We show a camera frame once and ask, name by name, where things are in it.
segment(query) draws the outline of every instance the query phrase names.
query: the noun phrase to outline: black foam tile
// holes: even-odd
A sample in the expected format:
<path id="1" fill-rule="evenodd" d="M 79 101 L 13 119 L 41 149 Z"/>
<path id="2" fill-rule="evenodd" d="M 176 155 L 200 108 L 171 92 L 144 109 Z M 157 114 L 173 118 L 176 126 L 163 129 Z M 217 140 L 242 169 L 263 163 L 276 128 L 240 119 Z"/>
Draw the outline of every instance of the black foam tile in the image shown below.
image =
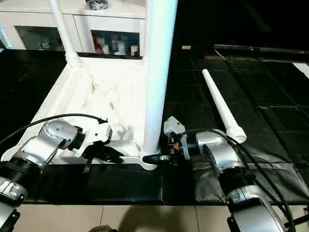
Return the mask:
<path id="1" fill-rule="evenodd" d="M 299 107 L 259 107 L 275 131 L 309 131 L 309 117 Z"/>
<path id="2" fill-rule="evenodd" d="M 256 105 L 295 105 L 284 90 L 263 71 L 235 72 L 239 85 Z"/>

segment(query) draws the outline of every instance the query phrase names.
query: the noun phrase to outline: white pole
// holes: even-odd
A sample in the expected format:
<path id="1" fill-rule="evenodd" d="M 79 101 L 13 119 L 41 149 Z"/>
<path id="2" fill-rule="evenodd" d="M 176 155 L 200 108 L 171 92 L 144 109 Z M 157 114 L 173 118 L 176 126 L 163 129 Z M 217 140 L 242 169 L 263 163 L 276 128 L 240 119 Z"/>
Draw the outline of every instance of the white pole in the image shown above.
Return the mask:
<path id="1" fill-rule="evenodd" d="M 247 139 L 245 132 L 234 119 L 230 109 L 228 108 L 226 102 L 224 101 L 220 91 L 218 90 L 208 70 L 204 69 L 202 73 L 209 88 L 209 91 L 211 92 L 214 103 L 217 106 L 217 109 L 224 123 L 224 126 L 226 128 L 226 134 L 231 138 L 235 139 L 239 143 L 245 142 Z"/>
<path id="2" fill-rule="evenodd" d="M 149 48 L 150 48 L 150 35 L 152 31 L 152 10 L 153 10 L 153 0 L 147 0 L 146 2 L 146 23 L 145 23 L 145 49 L 143 60 L 148 62 L 149 58 Z"/>
<path id="3" fill-rule="evenodd" d="M 178 0 L 154 0 L 152 4 L 142 156 L 158 152 L 177 2 Z"/>
<path id="4" fill-rule="evenodd" d="M 64 46 L 64 49 L 66 51 L 66 60 L 67 62 L 70 62 L 72 65 L 77 65 L 80 63 L 80 59 L 75 52 L 67 27 L 64 23 L 61 10 L 59 8 L 59 4 L 57 0 L 49 0 L 49 3 L 52 7 L 52 12 L 58 27 L 58 32 L 62 41 L 62 44 Z"/>

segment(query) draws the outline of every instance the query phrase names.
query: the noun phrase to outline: cable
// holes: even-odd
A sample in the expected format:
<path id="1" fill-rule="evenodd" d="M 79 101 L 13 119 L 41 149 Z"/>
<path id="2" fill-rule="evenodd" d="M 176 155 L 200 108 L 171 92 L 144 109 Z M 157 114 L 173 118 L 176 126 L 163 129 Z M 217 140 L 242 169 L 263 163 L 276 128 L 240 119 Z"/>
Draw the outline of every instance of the cable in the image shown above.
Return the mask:
<path id="1" fill-rule="evenodd" d="M 14 135 L 16 135 L 17 133 L 29 128 L 29 127 L 32 127 L 34 125 L 37 125 L 39 123 L 42 123 L 42 122 L 46 122 L 48 120 L 52 120 L 52 119 L 56 119 L 56 118 L 61 118 L 61 117 L 71 117 L 71 116 L 79 116 L 79 117 L 89 117 L 89 118 L 93 118 L 93 119 L 96 119 L 98 121 L 99 124 L 102 124 L 102 123 L 106 123 L 107 120 L 104 120 L 102 118 L 99 118 L 99 117 L 96 117 L 96 116 L 93 116 L 93 115 L 86 115 L 86 114 L 63 114 L 63 115 L 56 115 L 56 116 L 52 116 L 52 117 L 46 117 L 46 118 L 43 118 L 43 119 L 40 119 L 38 121 L 35 121 L 35 122 L 32 122 L 26 126 L 23 126 L 19 129 L 17 129 L 16 131 L 14 131 L 13 133 L 9 134 L 8 136 L 6 136 L 4 139 L 2 139 L 0 141 L 0 145 L 3 144 L 5 141 L 7 141 L 8 139 L 12 138 Z"/>
<path id="2" fill-rule="evenodd" d="M 221 132 L 217 131 L 217 130 L 212 130 L 212 129 L 202 129 L 202 128 L 199 128 L 199 129 L 193 129 L 193 130 L 188 130 L 188 131 L 185 131 L 181 134 L 178 134 L 178 136 L 183 136 L 185 134 L 189 134 L 191 132 L 197 132 L 197 131 L 209 131 L 209 132 L 213 132 L 215 134 L 218 134 L 220 135 L 221 137 L 225 138 L 228 142 L 233 142 L 235 145 L 237 145 L 246 155 L 247 157 L 250 159 L 250 161 L 255 165 L 255 167 L 258 169 L 258 171 L 262 174 L 262 176 L 266 179 L 266 181 L 269 183 L 269 185 L 274 189 L 274 191 L 276 192 L 276 194 L 278 195 L 278 197 L 280 198 L 284 208 L 285 208 L 285 211 L 282 211 L 286 216 L 287 216 L 287 219 L 289 221 L 289 224 L 290 224 L 290 231 L 291 232 L 296 232 L 296 229 L 295 229 L 295 223 L 294 223 L 294 219 L 293 219 L 293 215 L 292 215 L 292 212 L 291 212 L 291 209 L 287 203 L 287 201 L 285 200 L 284 196 L 282 195 L 282 193 L 279 191 L 279 189 L 277 188 L 277 186 L 272 182 L 272 180 L 268 177 L 268 175 L 264 172 L 264 170 L 261 168 L 261 166 L 254 160 L 254 158 L 251 156 L 251 154 L 247 151 L 247 149 L 240 143 L 238 143 L 235 139 L 225 135 L 225 134 L 222 134 Z"/>
<path id="3" fill-rule="evenodd" d="M 218 56 L 220 56 L 222 59 L 226 60 L 224 56 L 222 56 L 216 49 L 214 49 L 215 53 L 217 53 Z"/>

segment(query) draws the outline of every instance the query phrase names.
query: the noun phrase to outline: white plastic tube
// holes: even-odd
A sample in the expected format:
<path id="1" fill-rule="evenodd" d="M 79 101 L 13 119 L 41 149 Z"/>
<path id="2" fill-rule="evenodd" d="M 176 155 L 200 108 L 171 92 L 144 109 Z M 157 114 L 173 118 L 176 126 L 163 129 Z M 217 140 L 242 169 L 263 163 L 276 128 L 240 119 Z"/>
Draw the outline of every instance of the white plastic tube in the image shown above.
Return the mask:
<path id="1" fill-rule="evenodd" d="M 158 152 L 177 2 L 178 0 L 154 0 L 152 4 L 142 156 Z"/>
<path id="2" fill-rule="evenodd" d="M 146 62 L 148 62 L 148 58 L 149 58 L 149 47 L 150 47 L 150 35 L 151 35 L 151 31 L 152 31 L 152 24 L 151 24 L 151 20 L 152 20 L 152 10 L 153 10 L 153 0 L 147 0 L 146 1 L 146 24 L 145 24 L 145 50 L 144 50 L 144 56 L 143 56 L 143 60 L 145 60 Z"/>
<path id="3" fill-rule="evenodd" d="M 77 55 L 77 53 L 75 52 L 67 27 L 64 23 L 63 17 L 62 17 L 62 13 L 61 10 L 59 8 L 59 4 L 57 0 L 49 0 L 49 3 L 51 5 L 52 8 L 52 12 L 58 27 L 58 32 L 62 41 L 62 44 L 64 46 L 64 49 L 66 51 L 66 60 L 67 62 L 77 62 L 80 63 L 80 59 Z"/>
<path id="4" fill-rule="evenodd" d="M 207 83 L 208 89 L 211 92 L 214 103 L 217 106 L 221 119 L 226 128 L 227 136 L 230 136 L 231 138 L 235 139 L 239 143 L 245 142 L 247 139 L 245 132 L 237 124 L 236 120 L 234 119 L 230 109 L 228 108 L 226 102 L 224 101 L 220 91 L 218 90 L 208 70 L 204 69 L 202 72 L 203 72 L 205 81 Z"/>

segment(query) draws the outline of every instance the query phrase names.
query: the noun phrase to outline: tiled floor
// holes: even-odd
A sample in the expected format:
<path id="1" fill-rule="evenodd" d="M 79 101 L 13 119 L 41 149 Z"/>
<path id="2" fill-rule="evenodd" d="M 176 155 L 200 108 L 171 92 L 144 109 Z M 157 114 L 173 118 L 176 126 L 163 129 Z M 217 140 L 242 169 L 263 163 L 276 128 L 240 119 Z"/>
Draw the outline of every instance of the tiled floor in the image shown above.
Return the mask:
<path id="1" fill-rule="evenodd" d="M 302 216 L 303 208 L 292 206 L 294 217 Z M 229 211 L 223 206 L 22 205 L 18 211 L 15 232 L 87 232 L 100 224 L 119 232 L 230 231 Z M 309 231 L 307 224 L 296 229 Z"/>

